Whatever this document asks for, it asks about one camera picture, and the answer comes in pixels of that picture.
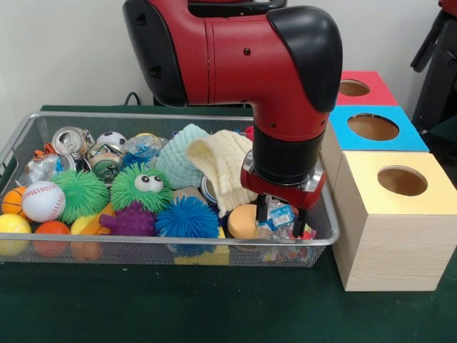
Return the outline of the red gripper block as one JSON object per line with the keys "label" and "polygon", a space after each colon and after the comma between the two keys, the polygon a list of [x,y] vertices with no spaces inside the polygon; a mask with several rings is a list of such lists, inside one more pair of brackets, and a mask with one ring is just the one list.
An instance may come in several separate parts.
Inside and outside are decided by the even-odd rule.
{"label": "red gripper block", "polygon": [[298,215],[292,230],[293,237],[297,239],[303,237],[307,209],[310,209],[318,202],[325,182],[326,173],[322,170],[317,170],[311,177],[310,183],[311,186],[314,186],[313,191],[304,190],[300,185],[272,184],[262,179],[255,172],[241,171],[242,187],[258,194],[256,200],[256,221],[258,223],[264,223],[268,220],[268,195],[284,200],[291,206],[298,208]]}

